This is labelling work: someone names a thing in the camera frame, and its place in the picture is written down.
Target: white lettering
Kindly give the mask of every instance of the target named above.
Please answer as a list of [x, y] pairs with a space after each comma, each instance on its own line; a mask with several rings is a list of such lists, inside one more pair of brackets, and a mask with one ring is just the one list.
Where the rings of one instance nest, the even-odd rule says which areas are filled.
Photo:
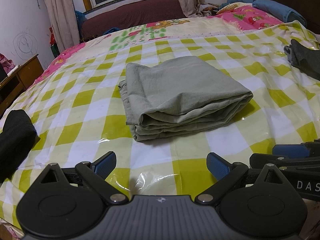
[[297, 188], [302, 188], [302, 181], [298, 180]]
[[310, 184], [310, 182], [308, 183], [308, 185], [307, 185], [306, 189], [311, 190], [311, 184]]

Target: yellow and white checkered sheet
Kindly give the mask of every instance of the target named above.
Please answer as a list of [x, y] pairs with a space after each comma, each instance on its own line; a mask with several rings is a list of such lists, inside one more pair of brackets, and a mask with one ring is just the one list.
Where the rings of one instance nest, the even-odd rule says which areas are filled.
[[[319, 49], [299, 22], [252, 33], [171, 38], [127, 46], [74, 64], [27, 90], [8, 109], [24, 109], [38, 132], [14, 176], [0, 188], [0, 217], [18, 226], [16, 205], [51, 162], [74, 167], [108, 151], [117, 156], [107, 181], [127, 195], [197, 195], [215, 182], [205, 158], [211, 151], [249, 164], [252, 153], [271, 153], [276, 143], [301, 143], [320, 134], [320, 83], [293, 68], [283, 52], [297, 39]], [[118, 83], [129, 62], [154, 66], [198, 56], [250, 89], [254, 97], [228, 126], [188, 136], [136, 142], [125, 125]]]

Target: blue gripper pad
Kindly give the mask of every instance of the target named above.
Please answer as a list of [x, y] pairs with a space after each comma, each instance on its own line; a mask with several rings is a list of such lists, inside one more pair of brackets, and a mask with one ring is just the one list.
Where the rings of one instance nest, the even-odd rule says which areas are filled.
[[310, 156], [310, 150], [303, 144], [276, 144], [272, 149], [274, 155], [285, 155], [290, 159], [305, 158]]
[[231, 164], [217, 154], [209, 153], [207, 155], [207, 168], [217, 180], [220, 180], [229, 174]]
[[[89, 239], [253, 240], [254, 238], [243, 236], [229, 228], [213, 207], [195, 204], [190, 196], [136, 195], [128, 204], [110, 207], [98, 225], [81, 236], [72, 238], [72, 240]], [[35, 240], [35, 238], [25, 236], [23, 240]]]
[[108, 175], [114, 170], [117, 163], [116, 154], [111, 152], [109, 155], [104, 155], [94, 163], [92, 163], [92, 170], [101, 178], [106, 179]]

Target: wooden desk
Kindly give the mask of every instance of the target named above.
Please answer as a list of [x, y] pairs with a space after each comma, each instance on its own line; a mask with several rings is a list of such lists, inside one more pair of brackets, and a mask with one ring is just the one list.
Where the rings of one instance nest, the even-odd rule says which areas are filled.
[[43, 72], [37, 54], [0, 83], [0, 116]]

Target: pink bedspread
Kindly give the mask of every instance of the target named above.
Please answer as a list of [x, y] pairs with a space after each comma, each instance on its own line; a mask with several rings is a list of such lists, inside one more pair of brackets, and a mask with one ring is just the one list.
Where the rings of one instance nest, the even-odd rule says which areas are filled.
[[[257, 8], [253, 8], [249, 5], [239, 7], [237, 9], [216, 15], [216, 16], [208, 16], [207, 18], [214, 18], [218, 17], [221, 18], [225, 23], [232, 24], [237, 27], [238, 30], [246, 31], [246, 30], [260, 30], [263, 28], [267, 28], [273, 25], [277, 25], [280, 23], [283, 23], [282, 21], [278, 20], [277, 18], [273, 17], [272, 15], [261, 11]], [[150, 26], [156, 26], [159, 24], [162, 28], [165, 28], [165, 25], [161, 25], [159, 23], [153, 23], [149, 24]], [[163, 36], [156, 39], [162, 39], [162, 38], [168, 38], [168, 36]], [[43, 74], [37, 78], [34, 82], [34, 84], [37, 84], [50, 76], [52, 73], [54, 73], [56, 70], [58, 70], [68, 58], [71, 57], [74, 53], [78, 52], [80, 49], [82, 49], [86, 43], [81, 43], [79, 45], [73, 46], [69, 49], [66, 49], [62, 54], [60, 54], [51, 64], [50, 66], [43, 72]]]
[[250, 5], [242, 6], [216, 16], [208, 16], [208, 18], [213, 17], [221, 18], [225, 23], [233, 24], [242, 31], [260, 30], [283, 23], [271, 14], [253, 8]]

